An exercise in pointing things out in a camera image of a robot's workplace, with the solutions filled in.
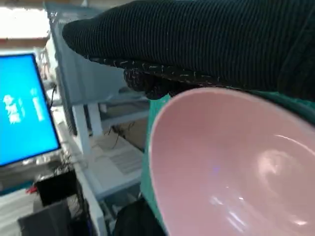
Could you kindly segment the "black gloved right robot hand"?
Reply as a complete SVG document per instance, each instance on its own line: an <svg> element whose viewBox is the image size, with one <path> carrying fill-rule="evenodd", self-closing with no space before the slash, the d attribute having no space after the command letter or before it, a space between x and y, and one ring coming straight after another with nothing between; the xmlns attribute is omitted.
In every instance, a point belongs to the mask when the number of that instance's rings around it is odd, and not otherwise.
<svg viewBox="0 0 315 236"><path fill-rule="evenodd" d="M149 99L198 87L315 99L312 0L139 0L70 22L62 36Z"/></svg>

